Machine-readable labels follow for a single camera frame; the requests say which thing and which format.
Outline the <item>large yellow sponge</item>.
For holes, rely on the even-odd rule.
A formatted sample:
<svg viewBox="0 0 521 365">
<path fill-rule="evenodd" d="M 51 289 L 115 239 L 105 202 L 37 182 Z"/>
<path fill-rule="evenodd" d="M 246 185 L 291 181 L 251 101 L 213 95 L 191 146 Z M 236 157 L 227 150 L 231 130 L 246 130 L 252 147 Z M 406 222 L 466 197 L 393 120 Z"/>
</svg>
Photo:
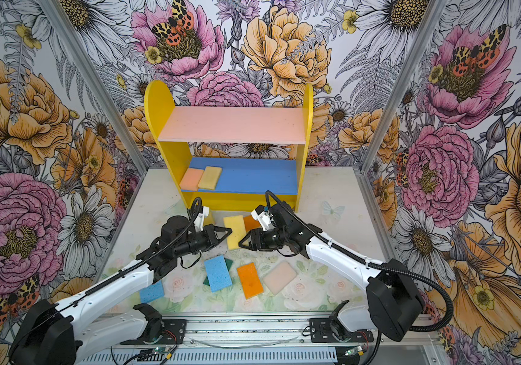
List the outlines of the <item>large yellow sponge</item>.
<svg viewBox="0 0 521 365">
<path fill-rule="evenodd" d="M 231 229 L 231 234 L 226 240 L 228 250 L 239 249 L 239 242 L 247 234 L 244 217 L 242 215 L 224 217 L 223 223 L 225 228 Z"/>
</svg>

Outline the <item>yellow sponge with green back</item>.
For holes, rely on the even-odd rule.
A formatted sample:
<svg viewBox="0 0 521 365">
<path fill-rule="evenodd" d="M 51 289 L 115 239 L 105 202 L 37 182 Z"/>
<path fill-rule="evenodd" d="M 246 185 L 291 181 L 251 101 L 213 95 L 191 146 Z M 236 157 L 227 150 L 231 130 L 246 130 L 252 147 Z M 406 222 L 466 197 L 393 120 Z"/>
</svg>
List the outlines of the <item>yellow sponge with green back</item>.
<svg viewBox="0 0 521 365">
<path fill-rule="evenodd" d="M 198 182 L 198 189 L 214 191 L 222 174 L 221 167 L 208 166 L 203 171 L 203 174 Z"/>
</svg>

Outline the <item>pink orange sponge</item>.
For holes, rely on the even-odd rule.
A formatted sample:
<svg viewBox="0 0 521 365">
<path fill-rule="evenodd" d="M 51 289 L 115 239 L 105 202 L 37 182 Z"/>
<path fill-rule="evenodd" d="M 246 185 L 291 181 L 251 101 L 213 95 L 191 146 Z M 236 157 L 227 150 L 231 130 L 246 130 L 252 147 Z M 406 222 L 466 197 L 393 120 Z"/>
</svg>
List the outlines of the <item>pink orange sponge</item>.
<svg viewBox="0 0 521 365">
<path fill-rule="evenodd" d="M 180 182 L 180 190 L 197 192 L 204 170 L 189 167 Z"/>
</svg>

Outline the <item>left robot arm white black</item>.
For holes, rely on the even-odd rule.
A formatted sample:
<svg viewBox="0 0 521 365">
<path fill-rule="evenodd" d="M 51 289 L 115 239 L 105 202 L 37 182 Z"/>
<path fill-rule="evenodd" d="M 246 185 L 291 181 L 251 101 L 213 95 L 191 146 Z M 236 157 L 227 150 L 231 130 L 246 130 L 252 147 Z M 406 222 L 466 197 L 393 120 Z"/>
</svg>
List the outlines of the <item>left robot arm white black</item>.
<svg viewBox="0 0 521 365">
<path fill-rule="evenodd" d="M 38 301 L 26 314 L 9 350 L 11 364 L 75 364 L 129 341 L 158 343 L 168 336 L 161 314 L 149 304 L 102 319 L 108 310 L 162 280 L 186 255 L 209 251 L 230 228 L 208 224 L 197 231 L 188 217 L 167 220 L 160 234 L 130 264 L 90 288 L 52 304 Z"/>
</svg>

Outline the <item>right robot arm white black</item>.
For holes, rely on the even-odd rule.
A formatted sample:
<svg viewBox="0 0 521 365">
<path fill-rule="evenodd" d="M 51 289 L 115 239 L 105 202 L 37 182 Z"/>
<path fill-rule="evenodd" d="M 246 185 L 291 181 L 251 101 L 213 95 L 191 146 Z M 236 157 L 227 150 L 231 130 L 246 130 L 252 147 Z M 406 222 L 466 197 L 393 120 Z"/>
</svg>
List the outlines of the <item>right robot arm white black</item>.
<svg viewBox="0 0 521 365">
<path fill-rule="evenodd" d="M 422 313 L 423 301 L 406 268 L 392 259 L 368 258 L 300 219 L 286 203 L 258 206 L 251 213 L 259 228 L 240 239 L 239 246 L 254 252 L 288 247 L 292 253 L 320 263 L 365 292 L 363 304 L 344 300 L 330 315 L 330 330 L 338 339 L 360 330 L 376 329 L 400 342 Z"/>
</svg>

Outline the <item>orange sponge near shelf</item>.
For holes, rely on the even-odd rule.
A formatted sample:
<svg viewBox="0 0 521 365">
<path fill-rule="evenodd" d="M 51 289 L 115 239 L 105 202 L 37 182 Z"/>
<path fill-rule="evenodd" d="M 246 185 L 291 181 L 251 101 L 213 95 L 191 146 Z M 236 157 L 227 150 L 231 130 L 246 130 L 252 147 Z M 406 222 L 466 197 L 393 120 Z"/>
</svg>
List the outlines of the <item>orange sponge near shelf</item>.
<svg viewBox="0 0 521 365">
<path fill-rule="evenodd" d="M 255 220 L 251 215 L 244 216 L 245 231 L 250 232 L 253 229 L 262 228 L 261 224 Z"/>
</svg>

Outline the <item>small yellow sponge near shelf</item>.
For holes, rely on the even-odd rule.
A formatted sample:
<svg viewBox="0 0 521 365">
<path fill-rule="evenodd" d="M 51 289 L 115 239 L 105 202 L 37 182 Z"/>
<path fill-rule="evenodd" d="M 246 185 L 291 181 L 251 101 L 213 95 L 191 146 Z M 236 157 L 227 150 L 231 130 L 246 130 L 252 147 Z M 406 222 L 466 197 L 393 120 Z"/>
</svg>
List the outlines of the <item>small yellow sponge near shelf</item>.
<svg viewBox="0 0 521 365">
<path fill-rule="evenodd" d="M 209 224 L 211 225 L 214 225 L 216 222 L 215 222 L 215 219 L 213 217 L 213 213 L 208 210 L 204 213 L 204 221 L 203 221 L 203 226 L 207 226 Z"/>
</svg>

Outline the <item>yellow wooden two-tier shelf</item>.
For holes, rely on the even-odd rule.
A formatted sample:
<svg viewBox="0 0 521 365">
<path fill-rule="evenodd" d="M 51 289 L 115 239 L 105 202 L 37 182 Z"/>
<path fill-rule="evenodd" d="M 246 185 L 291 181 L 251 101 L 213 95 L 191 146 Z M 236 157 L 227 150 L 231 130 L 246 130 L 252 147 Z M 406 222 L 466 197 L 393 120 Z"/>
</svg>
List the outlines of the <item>yellow wooden two-tier shelf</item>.
<svg viewBox="0 0 521 365">
<path fill-rule="evenodd" d="M 251 211 L 265 202 L 266 191 L 298 209 L 314 116 L 314 90 L 307 85 L 301 106 L 176 106 L 161 81 L 146 88 L 144 113 L 166 167 L 185 206 L 200 197 L 213 211 Z M 224 142 L 232 147 L 267 144 L 296 148 L 292 160 L 198 158 L 192 142 Z M 189 169 L 220 167 L 214 189 L 181 187 Z"/>
</svg>

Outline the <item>green scouring pad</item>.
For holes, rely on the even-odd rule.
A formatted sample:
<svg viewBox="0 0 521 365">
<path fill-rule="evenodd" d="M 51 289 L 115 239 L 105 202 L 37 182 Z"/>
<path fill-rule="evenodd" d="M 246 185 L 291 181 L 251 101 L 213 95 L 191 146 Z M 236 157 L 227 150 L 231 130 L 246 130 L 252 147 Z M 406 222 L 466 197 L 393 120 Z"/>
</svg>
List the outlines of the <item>green scouring pad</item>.
<svg viewBox="0 0 521 365">
<path fill-rule="evenodd" d="M 228 266 L 228 270 L 230 270 L 231 267 L 233 266 L 233 263 L 234 263 L 234 262 L 233 262 L 231 259 L 227 259 L 227 258 L 225 258 L 225 261 L 226 261 L 226 264 L 227 264 L 227 266 Z M 203 284 L 204 284 L 205 286 L 208 286 L 208 287 L 209 287 L 209 283 L 208 283 L 208 278 L 207 278 L 207 276 L 205 277 L 205 279 L 204 279 L 204 281 L 203 281 Z"/>
</svg>

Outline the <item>blue cellulose sponge centre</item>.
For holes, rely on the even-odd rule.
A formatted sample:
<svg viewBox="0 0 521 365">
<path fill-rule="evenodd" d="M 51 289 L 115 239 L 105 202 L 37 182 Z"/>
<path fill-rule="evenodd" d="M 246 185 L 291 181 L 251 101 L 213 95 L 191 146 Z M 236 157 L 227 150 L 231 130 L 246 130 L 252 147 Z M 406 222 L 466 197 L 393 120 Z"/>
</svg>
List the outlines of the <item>blue cellulose sponge centre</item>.
<svg viewBox="0 0 521 365">
<path fill-rule="evenodd" d="M 208 259 L 204 263 L 211 292 L 232 286 L 231 276 L 223 255 Z"/>
</svg>

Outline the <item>orange sponge front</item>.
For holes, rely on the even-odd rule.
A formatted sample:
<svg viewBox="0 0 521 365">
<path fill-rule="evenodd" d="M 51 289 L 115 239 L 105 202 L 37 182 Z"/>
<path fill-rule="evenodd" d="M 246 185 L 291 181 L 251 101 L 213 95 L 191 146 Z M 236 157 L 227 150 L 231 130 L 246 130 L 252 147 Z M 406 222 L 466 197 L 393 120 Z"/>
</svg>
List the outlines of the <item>orange sponge front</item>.
<svg viewBox="0 0 521 365">
<path fill-rule="evenodd" d="M 253 262 L 238 267 L 237 273 L 246 300 L 249 300 L 264 292 L 263 284 L 258 276 L 256 266 Z"/>
</svg>

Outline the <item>blue sponge left front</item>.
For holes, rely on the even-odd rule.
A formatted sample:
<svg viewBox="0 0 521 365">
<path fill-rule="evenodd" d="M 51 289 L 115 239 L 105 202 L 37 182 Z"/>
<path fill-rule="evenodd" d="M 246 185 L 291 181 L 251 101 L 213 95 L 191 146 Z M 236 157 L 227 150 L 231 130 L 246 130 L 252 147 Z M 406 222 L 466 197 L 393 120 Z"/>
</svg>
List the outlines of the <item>blue sponge left front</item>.
<svg viewBox="0 0 521 365">
<path fill-rule="evenodd" d="M 151 284 L 140 290 L 140 303 L 149 304 L 165 296 L 165 289 L 161 281 Z"/>
</svg>

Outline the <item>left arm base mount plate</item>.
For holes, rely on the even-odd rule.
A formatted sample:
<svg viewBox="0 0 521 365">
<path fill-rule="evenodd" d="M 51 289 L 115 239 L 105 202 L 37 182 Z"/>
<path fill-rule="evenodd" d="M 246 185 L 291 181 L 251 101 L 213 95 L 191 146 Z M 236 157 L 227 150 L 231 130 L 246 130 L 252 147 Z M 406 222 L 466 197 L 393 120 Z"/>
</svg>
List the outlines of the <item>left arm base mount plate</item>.
<svg viewBox="0 0 521 365">
<path fill-rule="evenodd" d="M 151 321 L 143 333 L 133 340 L 121 342 L 122 345 L 180 345 L 184 342 L 187 320 L 162 319 Z"/>
</svg>

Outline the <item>aluminium corner post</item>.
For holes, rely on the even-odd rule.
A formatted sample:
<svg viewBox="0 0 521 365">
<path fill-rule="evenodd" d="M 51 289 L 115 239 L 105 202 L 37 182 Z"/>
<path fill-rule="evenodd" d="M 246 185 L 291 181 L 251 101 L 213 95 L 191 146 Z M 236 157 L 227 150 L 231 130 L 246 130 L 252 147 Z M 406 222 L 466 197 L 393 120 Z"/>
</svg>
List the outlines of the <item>aluminium corner post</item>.
<svg viewBox="0 0 521 365">
<path fill-rule="evenodd" d="M 435 28 L 441 19 L 441 15 L 446 7 L 447 1 L 435 0 L 430 1 L 427 7 L 425 16 L 419 27 L 419 31 L 415 37 L 414 44 L 406 55 L 403 67 L 400 70 L 398 79 L 396 80 L 394 87 L 391 91 L 389 100 L 384 108 L 384 111 L 380 117 L 380 122 L 377 126 L 376 131 L 372 137 L 369 146 L 366 149 L 364 158 L 360 165 L 360 172 L 362 175 L 368 173 L 374 158 L 377 156 L 384 136 L 391 127 L 392 120 L 395 116 L 396 109 L 400 104 L 400 98 L 403 96 L 406 88 L 409 85 L 409 80 L 412 74 L 415 72 L 419 60 L 422 57 L 428 43 L 431 41 Z"/>
<path fill-rule="evenodd" d="M 114 101 L 106 90 L 102 79 L 99 77 L 91 58 L 85 51 L 85 47 L 75 34 L 75 30 L 62 9 L 59 1 L 41 1 L 41 9 L 47 16 L 50 24 L 54 27 L 56 34 L 62 39 L 63 45 L 68 53 L 73 56 L 73 63 L 80 71 L 81 76 L 89 86 L 92 94 L 96 97 L 102 111 L 108 117 L 114 131 L 120 137 L 123 146 L 137 168 L 139 175 L 144 176 L 149 170 L 149 165 L 134 142 L 131 134 L 124 124 Z"/>
</svg>

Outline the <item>right aluminium corner post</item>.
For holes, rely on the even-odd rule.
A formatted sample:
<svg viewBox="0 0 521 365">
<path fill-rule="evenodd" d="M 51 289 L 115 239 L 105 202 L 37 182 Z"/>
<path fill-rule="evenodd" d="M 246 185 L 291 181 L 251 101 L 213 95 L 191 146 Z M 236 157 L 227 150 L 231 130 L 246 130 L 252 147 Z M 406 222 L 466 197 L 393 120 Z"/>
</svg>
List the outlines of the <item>right aluminium corner post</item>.
<svg viewBox="0 0 521 365">
<path fill-rule="evenodd" d="M 362 175 L 368 173 L 374 158 L 377 156 L 384 136 L 391 127 L 392 120 L 395 116 L 396 109 L 400 104 L 400 98 L 403 96 L 406 88 L 409 85 L 409 80 L 412 74 L 415 72 L 419 60 L 422 57 L 428 43 L 431 41 L 435 28 L 441 19 L 441 15 L 446 7 L 447 1 L 435 0 L 430 1 L 427 7 L 425 16 L 419 27 L 419 31 L 415 37 L 414 44 L 406 55 L 403 67 L 400 70 L 398 79 L 396 80 L 394 87 L 391 91 L 389 100 L 384 108 L 384 111 L 380 117 L 380 122 L 377 126 L 376 131 L 372 137 L 369 146 L 366 149 L 364 158 L 360 165 L 360 172 Z"/>
</svg>

